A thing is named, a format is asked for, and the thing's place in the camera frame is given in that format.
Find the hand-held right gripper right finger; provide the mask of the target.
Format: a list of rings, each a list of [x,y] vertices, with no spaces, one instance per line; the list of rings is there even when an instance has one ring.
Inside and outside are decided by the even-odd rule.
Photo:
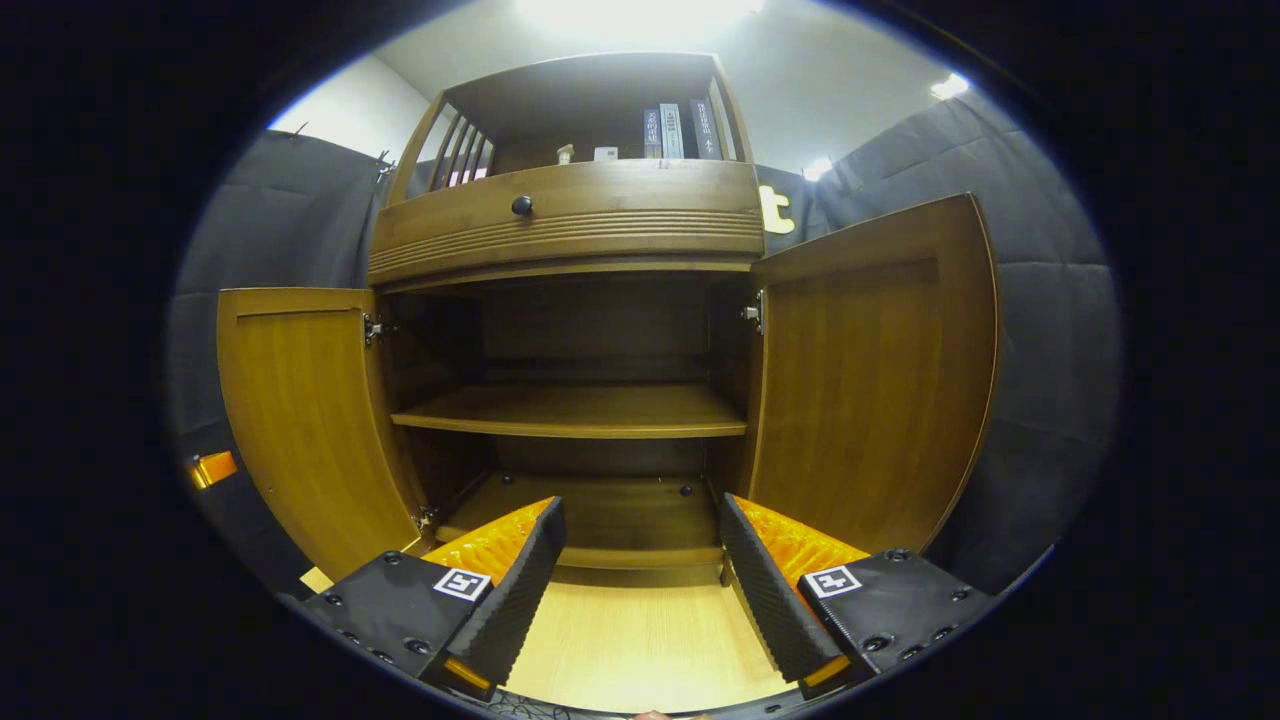
[[[718,511],[756,634],[806,698],[911,664],[997,602],[904,547],[868,553],[736,495]]]

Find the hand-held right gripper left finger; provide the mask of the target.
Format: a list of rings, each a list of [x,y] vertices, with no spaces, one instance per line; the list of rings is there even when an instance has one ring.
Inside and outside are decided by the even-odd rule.
[[[297,614],[393,673],[489,701],[509,679],[566,536],[564,501],[547,497],[422,557],[379,553]]]

